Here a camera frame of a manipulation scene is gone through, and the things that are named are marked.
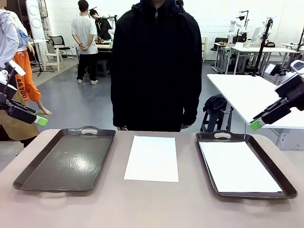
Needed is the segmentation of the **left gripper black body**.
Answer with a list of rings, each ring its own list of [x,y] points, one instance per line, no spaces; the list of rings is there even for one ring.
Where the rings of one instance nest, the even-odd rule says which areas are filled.
[[[4,111],[9,110],[8,102],[10,102],[14,95],[16,94],[17,89],[12,85],[1,85],[0,86],[0,109]]]

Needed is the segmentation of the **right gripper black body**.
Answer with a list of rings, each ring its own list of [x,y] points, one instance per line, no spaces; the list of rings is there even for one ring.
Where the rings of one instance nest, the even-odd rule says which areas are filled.
[[[300,75],[294,75],[280,84],[275,92],[279,95],[281,103],[289,108],[304,107],[304,79]]]

